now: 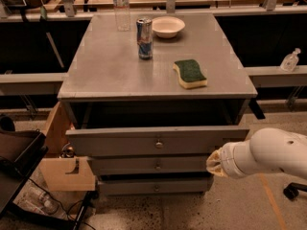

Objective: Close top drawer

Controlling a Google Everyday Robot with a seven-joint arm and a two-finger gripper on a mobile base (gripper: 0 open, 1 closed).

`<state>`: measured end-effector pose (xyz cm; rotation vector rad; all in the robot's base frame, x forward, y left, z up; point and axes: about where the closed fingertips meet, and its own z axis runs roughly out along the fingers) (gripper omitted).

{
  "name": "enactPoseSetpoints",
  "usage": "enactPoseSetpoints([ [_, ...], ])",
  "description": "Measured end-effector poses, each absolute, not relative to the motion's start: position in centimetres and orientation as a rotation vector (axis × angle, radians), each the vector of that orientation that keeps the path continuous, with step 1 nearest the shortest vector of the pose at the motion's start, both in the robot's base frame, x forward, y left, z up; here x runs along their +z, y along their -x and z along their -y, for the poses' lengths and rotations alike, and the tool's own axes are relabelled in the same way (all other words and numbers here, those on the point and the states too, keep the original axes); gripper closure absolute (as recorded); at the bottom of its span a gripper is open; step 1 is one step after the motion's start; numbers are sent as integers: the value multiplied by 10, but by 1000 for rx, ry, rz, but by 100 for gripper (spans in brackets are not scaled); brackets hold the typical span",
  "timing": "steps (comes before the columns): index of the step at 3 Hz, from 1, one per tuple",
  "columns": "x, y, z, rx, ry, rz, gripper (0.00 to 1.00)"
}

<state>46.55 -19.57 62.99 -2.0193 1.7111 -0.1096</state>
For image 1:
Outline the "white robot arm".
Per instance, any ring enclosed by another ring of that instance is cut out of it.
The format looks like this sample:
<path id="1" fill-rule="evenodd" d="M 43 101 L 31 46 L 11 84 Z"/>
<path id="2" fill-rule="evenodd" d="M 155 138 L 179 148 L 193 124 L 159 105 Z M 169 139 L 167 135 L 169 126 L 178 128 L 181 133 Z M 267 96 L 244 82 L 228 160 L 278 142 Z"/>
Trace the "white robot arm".
<path id="1" fill-rule="evenodd" d="M 307 178 L 307 136 L 262 128 L 243 142 L 228 142 L 210 154 L 206 169 L 217 176 L 243 178 L 285 173 Z"/>

